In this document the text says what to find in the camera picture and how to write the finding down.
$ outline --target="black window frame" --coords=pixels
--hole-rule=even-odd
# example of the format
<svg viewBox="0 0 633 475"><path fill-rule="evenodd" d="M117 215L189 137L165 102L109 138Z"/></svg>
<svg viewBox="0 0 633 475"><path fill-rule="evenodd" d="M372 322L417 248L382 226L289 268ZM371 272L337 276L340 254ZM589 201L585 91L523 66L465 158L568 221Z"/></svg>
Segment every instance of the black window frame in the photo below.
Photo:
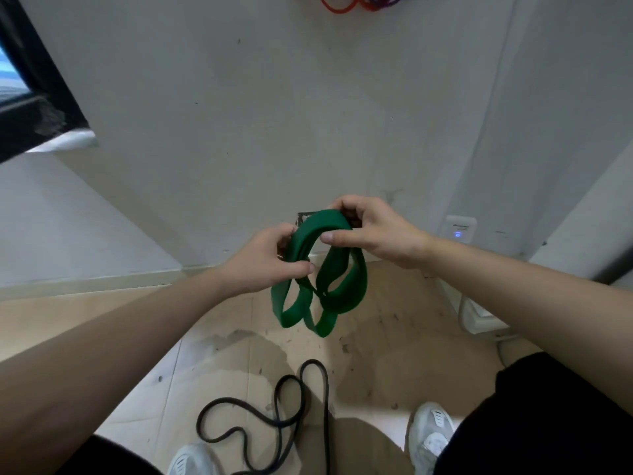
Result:
<svg viewBox="0 0 633 475"><path fill-rule="evenodd" d="M0 44L29 93L0 103L0 163L88 122L18 0L0 0Z"/></svg>

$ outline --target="beige floor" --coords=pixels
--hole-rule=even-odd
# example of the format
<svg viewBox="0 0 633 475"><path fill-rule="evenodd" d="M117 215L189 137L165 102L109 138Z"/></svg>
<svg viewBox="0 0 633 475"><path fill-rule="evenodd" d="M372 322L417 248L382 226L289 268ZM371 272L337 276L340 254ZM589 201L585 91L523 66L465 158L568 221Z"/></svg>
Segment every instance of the beige floor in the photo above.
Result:
<svg viewBox="0 0 633 475"><path fill-rule="evenodd" d="M495 344L463 333L432 277L389 263L368 265L369 289L358 308L341 315L321 339L303 324L282 329L268 291L222 303L205 315L122 401L98 433L166 471L185 443L197 440L196 417L212 399L234 396L271 411L279 378L320 359L330 378L334 463L339 473L413 473L405 450L407 424L424 401L464 417L494 388L501 368ZM0 359L5 359L155 288L0 303ZM504 347L506 363L536 350ZM297 450L280 474L322 473L323 383L306 372L313 392ZM298 390L284 390L294 413ZM246 426L256 466L268 462L274 432L237 407L210 413L205 430L218 436ZM223 473L244 468L238 435L213 446Z"/></svg>

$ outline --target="windowsill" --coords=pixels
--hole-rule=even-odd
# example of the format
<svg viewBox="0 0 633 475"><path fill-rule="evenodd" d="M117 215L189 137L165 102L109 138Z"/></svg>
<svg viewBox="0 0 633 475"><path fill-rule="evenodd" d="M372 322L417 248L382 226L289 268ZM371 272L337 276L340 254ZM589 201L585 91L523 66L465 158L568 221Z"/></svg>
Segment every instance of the windowsill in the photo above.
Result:
<svg viewBox="0 0 633 475"><path fill-rule="evenodd" d="M27 151L27 153L50 153L97 146L99 146L99 142L94 132L89 128L80 128L59 135L59 137L53 138L46 143L42 143Z"/></svg>

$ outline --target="shoe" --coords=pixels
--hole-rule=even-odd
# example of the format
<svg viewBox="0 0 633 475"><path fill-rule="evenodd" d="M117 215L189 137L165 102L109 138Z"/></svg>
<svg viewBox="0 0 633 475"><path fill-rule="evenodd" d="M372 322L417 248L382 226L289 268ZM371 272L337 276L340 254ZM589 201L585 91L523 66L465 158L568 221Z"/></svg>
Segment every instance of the shoe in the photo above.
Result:
<svg viewBox="0 0 633 475"><path fill-rule="evenodd" d="M418 408L409 430L409 457L415 475L431 475L439 454L455 433L455 424L438 403L428 401Z"/></svg>
<svg viewBox="0 0 633 475"><path fill-rule="evenodd" d="M181 447L169 465L168 475L219 475L211 460L206 445L185 445Z"/></svg>

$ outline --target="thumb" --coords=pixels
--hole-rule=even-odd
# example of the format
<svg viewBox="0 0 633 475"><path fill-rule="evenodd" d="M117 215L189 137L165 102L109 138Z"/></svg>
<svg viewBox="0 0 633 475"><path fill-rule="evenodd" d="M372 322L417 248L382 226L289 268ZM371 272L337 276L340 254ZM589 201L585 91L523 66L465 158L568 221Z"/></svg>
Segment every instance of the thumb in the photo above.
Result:
<svg viewBox="0 0 633 475"><path fill-rule="evenodd" d="M279 265L280 278L284 280L307 277L315 270L314 264L310 262L281 262Z"/></svg>
<svg viewBox="0 0 633 475"><path fill-rule="evenodd" d="M321 241L332 246L364 248L366 245L365 231L363 229L324 232L321 234Z"/></svg>

